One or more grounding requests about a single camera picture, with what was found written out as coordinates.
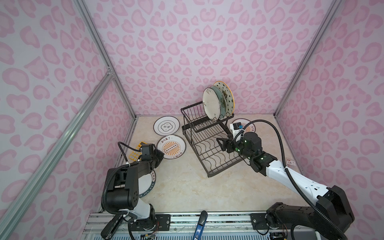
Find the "star pattern cartoon plate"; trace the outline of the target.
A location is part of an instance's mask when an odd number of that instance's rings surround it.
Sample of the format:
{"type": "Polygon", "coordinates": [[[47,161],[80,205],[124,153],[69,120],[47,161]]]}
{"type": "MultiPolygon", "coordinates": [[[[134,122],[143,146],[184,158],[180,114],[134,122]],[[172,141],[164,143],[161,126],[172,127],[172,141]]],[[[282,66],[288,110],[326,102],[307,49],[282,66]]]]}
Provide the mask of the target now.
{"type": "Polygon", "coordinates": [[[222,81],[216,81],[214,83],[214,86],[219,88],[225,97],[226,117],[231,116],[235,111],[235,98],[234,98],[234,95],[233,95],[231,89],[229,88],[229,86],[226,83],[224,83],[222,81]]]}

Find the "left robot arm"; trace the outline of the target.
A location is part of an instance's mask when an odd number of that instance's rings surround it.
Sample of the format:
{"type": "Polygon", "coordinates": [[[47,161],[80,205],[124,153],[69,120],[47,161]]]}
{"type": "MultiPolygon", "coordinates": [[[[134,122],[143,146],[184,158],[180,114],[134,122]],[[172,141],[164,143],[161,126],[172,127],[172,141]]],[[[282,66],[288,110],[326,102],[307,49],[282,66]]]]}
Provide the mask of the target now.
{"type": "Polygon", "coordinates": [[[160,223],[156,219],[153,205],[145,203],[139,197],[139,178],[156,169],[162,162],[164,153],[154,144],[143,144],[139,149],[134,149],[118,142],[118,147],[126,163],[108,170],[101,206],[114,215],[114,218],[104,227],[101,237],[104,240],[112,239],[122,221],[128,223],[132,240],[135,237],[130,221],[139,223],[145,231],[151,231],[151,235],[154,235],[160,223]]]}

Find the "light green flower plate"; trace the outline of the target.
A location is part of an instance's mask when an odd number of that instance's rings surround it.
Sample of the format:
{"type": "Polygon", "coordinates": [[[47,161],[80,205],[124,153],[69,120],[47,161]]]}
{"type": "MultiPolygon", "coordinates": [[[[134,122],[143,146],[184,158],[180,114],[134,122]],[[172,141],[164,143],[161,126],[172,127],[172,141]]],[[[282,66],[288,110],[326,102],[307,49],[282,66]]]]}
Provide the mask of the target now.
{"type": "Polygon", "coordinates": [[[223,92],[216,86],[211,86],[210,87],[212,90],[214,90],[214,92],[216,93],[218,99],[219,99],[219,102],[220,102],[220,107],[221,107],[221,112],[220,112],[220,115],[219,115],[219,119],[222,120],[226,117],[226,114],[227,114],[227,104],[226,104],[226,98],[223,94],[223,92]]]}

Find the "cream floral plate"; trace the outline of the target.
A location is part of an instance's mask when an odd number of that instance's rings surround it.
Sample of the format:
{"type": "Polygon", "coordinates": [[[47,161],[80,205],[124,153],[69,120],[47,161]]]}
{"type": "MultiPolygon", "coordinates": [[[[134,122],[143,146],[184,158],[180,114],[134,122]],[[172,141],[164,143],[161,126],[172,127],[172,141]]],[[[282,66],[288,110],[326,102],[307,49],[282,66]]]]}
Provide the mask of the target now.
{"type": "Polygon", "coordinates": [[[221,115],[221,102],[212,88],[206,88],[203,92],[203,106],[207,117],[217,121],[221,115]]]}

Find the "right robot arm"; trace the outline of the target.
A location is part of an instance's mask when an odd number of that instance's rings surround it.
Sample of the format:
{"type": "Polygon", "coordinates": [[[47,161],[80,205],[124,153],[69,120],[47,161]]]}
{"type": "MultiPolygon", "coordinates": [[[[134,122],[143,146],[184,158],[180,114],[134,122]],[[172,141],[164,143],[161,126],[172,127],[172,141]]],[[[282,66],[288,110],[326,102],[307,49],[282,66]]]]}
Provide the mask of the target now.
{"type": "Polygon", "coordinates": [[[275,156],[262,148],[261,138],[253,132],[234,139],[218,138],[222,151],[236,152],[256,172],[283,184],[301,196],[306,207],[275,203],[267,210],[266,220],[270,227],[290,224],[293,228],[312,228],[328,240],[345,240],[346,230],[355,220],[351,205],[343,189],[327,187],[291,170],[275,156]]]}

